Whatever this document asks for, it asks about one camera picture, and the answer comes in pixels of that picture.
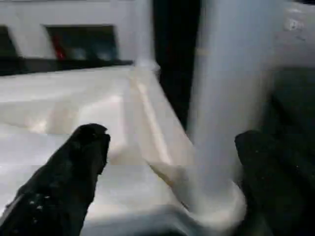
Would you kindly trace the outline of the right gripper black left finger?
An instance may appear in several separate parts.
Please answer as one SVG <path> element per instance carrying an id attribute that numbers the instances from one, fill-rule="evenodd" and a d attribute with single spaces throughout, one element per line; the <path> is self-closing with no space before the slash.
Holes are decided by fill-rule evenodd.
<path id="1" fill-rule="evenodd" d="M 106 131 L 97 123 L 77 127 L 6 205 L 0 234 L 80 235 L 107 164 L 110 135 Z"/>

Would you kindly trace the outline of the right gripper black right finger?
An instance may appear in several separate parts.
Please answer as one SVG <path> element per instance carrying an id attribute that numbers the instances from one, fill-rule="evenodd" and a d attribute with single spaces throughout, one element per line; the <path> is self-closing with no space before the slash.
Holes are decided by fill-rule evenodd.
<path id="1" fill-rule="evenodd" d="M 245 178 L 275 236 L 315 234 L 315 163 L 305 153 L 258 131 L 235 137 Z"/>

